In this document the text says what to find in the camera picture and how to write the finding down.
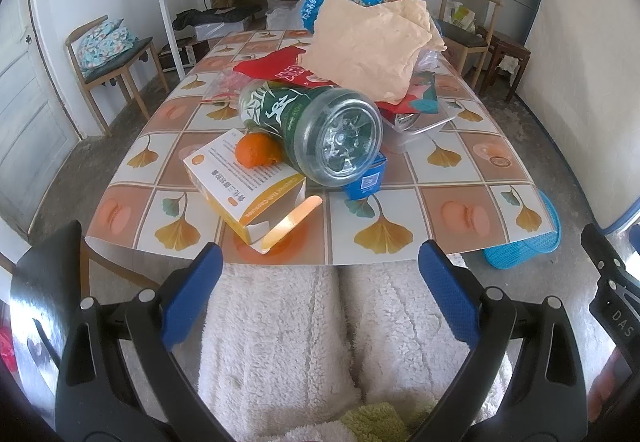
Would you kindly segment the person's right hand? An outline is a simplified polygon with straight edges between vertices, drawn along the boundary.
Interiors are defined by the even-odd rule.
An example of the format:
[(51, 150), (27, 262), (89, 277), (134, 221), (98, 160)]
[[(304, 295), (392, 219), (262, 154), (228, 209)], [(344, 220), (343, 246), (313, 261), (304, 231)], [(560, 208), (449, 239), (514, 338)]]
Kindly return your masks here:
[(587, 404), (590, 422), (595, 422), (598, 419), (605, 403), (630, 375), (631, 368), (620, 350), (615, 349), (603, 366), (601, 373), (594, 378), (589, 390)]

